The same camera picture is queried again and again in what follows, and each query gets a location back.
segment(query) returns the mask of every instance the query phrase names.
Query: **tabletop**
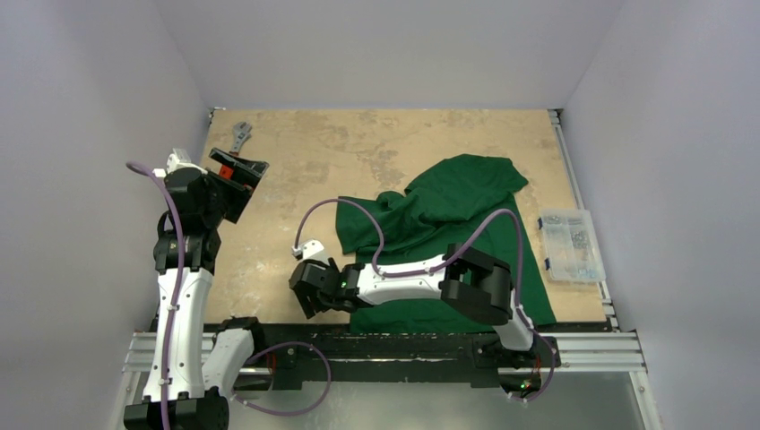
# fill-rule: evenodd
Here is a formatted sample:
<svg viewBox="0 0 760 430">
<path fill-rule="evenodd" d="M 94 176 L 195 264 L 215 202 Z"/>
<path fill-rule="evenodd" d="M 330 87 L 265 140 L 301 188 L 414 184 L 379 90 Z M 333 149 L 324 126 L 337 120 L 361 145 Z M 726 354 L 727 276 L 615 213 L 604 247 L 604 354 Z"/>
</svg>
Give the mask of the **tabletop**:
<svg viewBox="0 0 760 430">
<path fill-rule="evenodd" d="M 536 219 L 542 208 L 575 207 L 565 163 L 545 110 L 217 110 L 202 165 L 212 147 L 229 151 L 232 126 L 247 121 L 252 137 L 240 157 L 270 163 L 237 225 L 223 222 L 205 321 L 257 316 L 263 323 L 305 323 L 288 279 L 290 254 L 304 212 L 338 195 L 374 199 L 403 192 L 414 177 L 442 159 L 470 153 L 511 159 L 528 178 L 515 194 L 536 260 L 545 258 Z M 302 240 L 315 238 L 338 263 L 335 206 L 316 210 Z M 558 322 L 604 321 L 595 284 L 552 281 L 541 270 Z M 319 314 L 310 323 L 347 323 L 349 315 Z"/>
</svg>

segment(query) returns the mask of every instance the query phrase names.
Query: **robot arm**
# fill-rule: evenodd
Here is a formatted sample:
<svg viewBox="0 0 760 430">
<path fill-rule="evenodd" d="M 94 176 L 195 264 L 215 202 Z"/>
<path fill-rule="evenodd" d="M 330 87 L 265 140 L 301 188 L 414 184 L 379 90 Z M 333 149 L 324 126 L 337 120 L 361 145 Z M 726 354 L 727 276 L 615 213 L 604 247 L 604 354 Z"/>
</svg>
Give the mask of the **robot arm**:
<svg viewBox="0 0 760 430">
<path fill-rule="evenodd" d="M 458 245 L 450 245 L 446 254 L 378 269 L 388 273 L 425 270 L 439 265 L 458 249 Z M 445 270 L 388 278 L 363 263 L 348 264 L 339 271 L 316 240 L 293 251 L 300 262 L 290 277 L 290 289 L 307 318 L 329 309 L 353 313 L 393 300 L 440 299 L 476 323 L 493 326 L 502 347 L 528 351 L 533 346 L 528 327 L 513 318 L 514 286 L 509 265 L 488 254 L 470 248 Z"/>
<path fill-rule="evenodd" d="M 229 406 L 225 397 L 232 393 L 232 383 L 240 368 L 254 353 L 255 331 L 260 330 L 258 321 L 227 320 L 216 336 L 211 355 L 202 365 L 203 315 L 221 245 L 217 227 L 225 219 L 238 221 L 268 164 L 240 159 L 217 149 L 212 150 L 210 157 L 227 168 L 224 174 L 196 166 L 183 150 L 175 150 L 169 156 L 166 169 L 154 170 L 177 206 L 185 233 L 185 267 L 178 265 L 177 232 L 165 228 L 165 214 L 159 220 L 159 238 L 153 248 L 160 300 L 156 349 L 142 391 L 142 403 L 125 409 L 127 429 L 159 428 L 162 386 L 167 387 L 172 425 L 227 428 Z M 177 303 L 171 306 L 180 270 L 182 283 Z M 168 323 L 170 310 L 174 311 L 172 324 Z M 167 334 L 169 344 L 164 350 Z M 262 342 L 257 343 L 259 348 L 263 346 Z M 161 376 L 165 355 L 166 380 Z"/>
</svg>

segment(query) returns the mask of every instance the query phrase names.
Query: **purple cable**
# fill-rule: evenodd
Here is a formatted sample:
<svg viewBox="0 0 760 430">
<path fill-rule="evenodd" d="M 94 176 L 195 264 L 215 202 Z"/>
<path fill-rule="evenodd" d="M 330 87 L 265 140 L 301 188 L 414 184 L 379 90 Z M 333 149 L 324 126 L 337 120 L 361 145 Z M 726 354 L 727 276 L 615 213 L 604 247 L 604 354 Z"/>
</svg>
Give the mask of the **purple cable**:
<svg viewBox="0 0 760 430">
<path fill-rule="evenodd" d="M 177 206 L 174 204 L 174 200 L 172 200 L 171 195 L 169 195 L 166 186 L 164 186 L 164 183 L 161 182 L 161 180 L 158 179 L 155 175 L 153 175 L 152 170 L 136 161 L 128 161 L 126 163 L 126 168 L 132 170 L 134 173 L 147 176 L 159 188 L 161 194 L 164 196 L 164 200 L 167 202 L 168 211 L 171 213 L 171 218 L 174 221 L 174 228 L 177 231 L 177 280 L 174 283 L 174 291 L 172 291 L 171 299 L 169 301 L 171 307 L 168 310 L 167 325 L 166 330 L 164 331 L 164 341 L 163 345 L 161 346 L 161 379 L 166 381 L 168 379 L 169 340 L 171 338 L 172 327 L 174 326 L 174 308 L 177 306 L 177 301 L 179 299 L 179 289 L 182 285 L 182 271 L 185 268 L 185 237 L 182 234 L 182 225 L 179 223 L 179 212 L 177 211 Z M 163 383 L 161 385 L 161 426 L 164 428 L 164 430 L 169 430 L 171 428 L 168 421 L 167 397 L 168 386 Z"/>
<path fill-rule="evenodd" d="M 296 247 L 298 247 L 298 243 L 300 242 L 301 238 L 301 230 L 303 230 L 304 225 L 307 222 L 307 218 L 309 215 L 311 215 L 311 212 L 313 212 L 316 208 L 322 206 L 323 204 L 332 203 L 332 202 L 341 202 L 341 203 L 348 203 L 351 206 L 354 206 L 356 208 L 359 208 L 362 212 L 364 212 L 365 215 L 369 218 L 370 221 L 372 221 L 372 225 L 375 226 L 375 230 L 377 230 L 377 235 L 380 238 L 380 245 L 378 245 L 377 249 L 375 250 L 375 253 L 372 255 L 372 269 L 380 276 L 386 277 L 386 278 L 402 278 L 405 276 L 417 276 L 428 273 L 428 271 L 419 269 L 415 271 L 400 271 L 395 273 L 386 273 L 383 271 L 380 271 L 380 269 L 377 267 L 377 257 L 380 256 L 380 253 L 383 252 L 383 248 L 385 247 L 385 237 L 383 236 L 383 230 L 380 228 L 380 224 L 377 223 L 377 220 L 375 217 L 372 216 L 369 211 L 361 207 L 358 203 L 352 202 L 351 200 L 347 199 L 328 199 L 323 200 L 307 211 L 307 213 L 304 214 L 304 218 L 301 220 L 301 223 L 298 225 L 298 231 L 296 232 Z M 548 376 L 545 383 L 541 385 L 541 388 L 536 391 L 535 394 L 531 395 L 529 398 L 525 398 L 523 400 L 525 401 L 532 401 L 536 400 L 548 387 L 549 383 L 551 383 L 551 379 L 554 377 L 554 369 L 557 366 L 557 360 L 554 357 L 554 349 L 551 347 L 551 344 L 546 340 L 541 334 L 533 328 L 533 324 L 528 321 L 528 317 L 525 315 L 525 312 L 523 311 L 523 305 L 521 302 L 522 293 L 523 293 L 523 229 L 520 227 L 520 219 L 517 218 L 517 215 L 514 214 L 514 212 L 508 210 L 508 209 L 497 209 L 493 211 L 490 215 L 488 215 L 483 222 L 480 223 L 478 228 L 475 229 L 475 231 L 472 232 L 472 235 L 467 239 L 467 241 L 464 242 L 464 244 L 454 253 L 451 257 L 446 259 L 445 262 L 442 262 L 438 264 L 437 266 L 431 267 L 429 273 L 435 273 L 437 271 L 440 271 L 442 269 L 445 269 L 448 265 L 455 262 L 459 257 L 462 256 L 462 254 L 467 251 L 472 244 L 475 242 L 475 239 L 480 236 L 481 233 L 486 229 L 488 224 L 491 223 L 491 221 L 494 220 L 494 218 L 500 216 L 500 215 L 509 215 L 509 218 L 512 219 L 512 223 L 514 225 L 514 233 L 517 235 L 517 279 L 514 283 L 514 307 L 517 310 L 517 316 L 520 317 L 520 321 L 522 321 L 523 324 L 525 324 L 525 327 L 528 327 L 528 330 L 531 331 L 534 335 L 536 335 L 541 341 L 544 342 L 544 344 L 547 346 L 548 351 L 551 353 L 551 367 L 548 370 Z"/>
<path fill-rule="evenodd" d="M 320 351 L 319 349 L 317 349 L 314 345 L 309 345 L 308 343 L 299 342 L 297 340 L 293 340 L 293 341 L 290 341 L 290 342 L 282 342 L 280 344 L 277 344 L 277 345 L 275 345 L 273 347 L 269 347 L 269 348 L 267 348 L 267 349 L 259 352 L 258 354 L 254 355 L 253 357 L 250 357 L 247 361 L 253 363 L 256 360 L 258 360 L 259 358 L 263 357 L 264 355 L 266 355 L 266 354 L 268 354 L 268 353 L 270 353 L 270 352 L 272 352 L 274 350 L 277 350 L 277 349 L 280 349 L 280 348 L 285 348 L 285 347 L 292 347 L 292 346 L 305 347 L 305 348 L 312 349 L 322 359 L 322 361 L 324 362 L 324 368 L 327 370 L 327 384 L 324 386 L 324 391 L 322 391 L 322 395 L 319 396 L 319 399 L 317 399 L 314 403 L 312 403 L 311 405 L 309 405 L 309 406 L 307 406 L 307 407 L 305 407 L 303 409 L 292 410 L 292 411 L 291 410 L 288 410 L 288 411 L 284 411 L 284 410 L 272 410 L 272 409 L 263 408 L 261 406 L 258 406 L 258 405 L 255 405 L 253 403 L 250 403 L 247 400 L 240 399 L 237 394 L 233 394 L 233 397 L 235 398 L 235 400 L 239 401 L 244 406 L 248 406 L 251 409 L 256 409 L 256 410 L 258 410 L 260 412 L 264 412 L 266 414 L 274 415 L 274 416 L 277 416 L 277 417 L 295 417 L 296 415 L 306 414 L 307 412 L 310 412 L 310 411 L 314 410 L 314 408 L 316 408 L 317 406 L 319 406 L 320 403 L 322 403 L 322 401 L 324 400 L 324 398 L 327 397 L 327 392 L 330 390 L 330 384 L 333 383 L 333 373 L 330 371 L 330 363 L 327 361 L 327 357 L 325 357 L 324 354 L 322 353 L 322 351 Z"/>
</svg>

